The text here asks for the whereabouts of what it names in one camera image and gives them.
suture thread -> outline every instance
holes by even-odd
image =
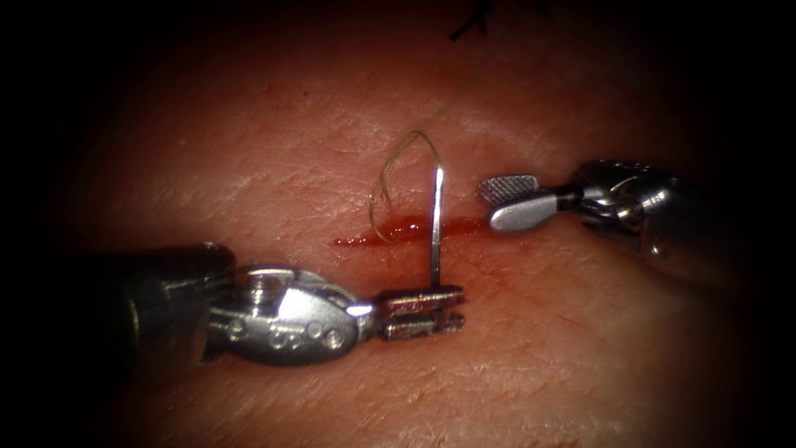
[[[428,137],[428,135],[426,135],[426,132],[428,132],[428,130],[431,129],[431,127],[434,126],[434,124],[436,124],[436,122],[439,121],[439,119],[441,119],[442,116],[448,112],[448,110],[454,107],[454,105],[456,105],[456,103],[458,103],[459,100],[461,100],[462,97],[464,97],[464,95],[470,91],[473,85],[483,76],[483,73],[486,70],[486,66],[495,55],[501,40],[508,34],[509,30],[511,30],[514,27],[514,25],[517,23],[519,16],[520,14],[514,15],[514,20],[511,23],[509,23],[509,25],[505,28],[502,36],[500,36],[497,39],[495,45],[492,46],[492,48],[487,52],[487,54],[481,60],[481,63],[478,65],[478,69],[476,70],[476,72],[468,80],[467,84],[465,84],[464,87],[462,87],[462,89],[459,90],[459,92],[456,95],[454,95],[453,99],[451,99],[451,101],[449,101],[448,104],[444,105],[439,110],[437,110],[434,113],[434,115],[431,116],[431,119],[429,119],[429,121],[427,121],[422,128],[414,129],[404,134],[404,136],[400,139],[398,144],[395,147],[393,147],[392,151],[390,151],[390,155],[389,157],[387,157],[387,161],[385,162],[384,167],[381,169],[381,172],[379,173],[379,178],[376,180],[376,183],[373,185],[373,190],[371,191],[367,207],[367,215],[368,215],[368,220],[371,223],[371,229],[376,233],[376,235],[379,238],[381,238],[382,241],[389,244],[393,244],[396,242],[395,240],[388,238],[383,233],[381,233],[381,231],[379,231],[378,226],[376,225],[376,217],[375,217],[376,197],[378,196],[380,190],[384,192],[384,198],[387,203],[387,210],[391,212],[393,208],[392,200],[390,199],[390,191],[387,188],[387,181],[386,181],[387,172],[390,170],[390,168],[396,162],[396,160],[400,157],[400,155],[404,152],[404,150],[409,148],[418,138],[422,138],[429,145],[429,150],[431,151],[431,155],[434,157],[434,160],[437,163],[437,168],[442,167],[442,159],[439,156],[439,152],[437,151],[437,148],[434,147],[434,144],[431,143],[431,139]]]

metal pin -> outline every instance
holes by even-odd
[[[440,233],[442,231],[440,219],[442,216],[442,180],[443,171],[437,167],[434,176],[434,208],[431,214],[431,287],[439,286],[439,248]]]

red blood line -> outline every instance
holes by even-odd
[[[475,235],[484,231],[485,222],[475,218],[456,218],[442,222],[442,237]],[[381,233],[397,244],[410,244],[415,241],[428,241],[431,219],[423,216],[393,217],[379,226]],[[374,231],[367,231],[350,238],[337,238],[330,246],[378,247],[389,246]]]

silver metal tip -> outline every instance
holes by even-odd
[[[553,192],[534,192],[523,199],[495,208],[489,214],[489,227],[500,233],[531,230],[556,214],[556,202],[556,194]]]
[[[539,179],[533,174],[497,176],[478,185],[478,195],[492,207],[511,202],[539,189]]]

skin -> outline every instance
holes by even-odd
[[[637,28],[578,5],[519,6],[496,5],[487,35],[455,43],[467,2],[310,3],[187,27],[137,62],[89,157],[51,192],[54,238],[88,251],[218,241],[239,265],[299,266],[363,297],[426,285],[424,241],[329,243],[368,231],[391,147],[478,72],[427,133],[444,220],[485,216],[485,177],[555,185],[592,158],[721,176],[709,109]],[[433,166],[415,144],[388,177],[396,209],[379,202],[377,221],[427,214]],[[467,292],[460,334],[371,341],[306,368],[225,356],[102,401],[91,431],[144,446],[737,441],[748,358],[725,293],[666,277],[571,216],[447,237],[442,257],[443,282]]]

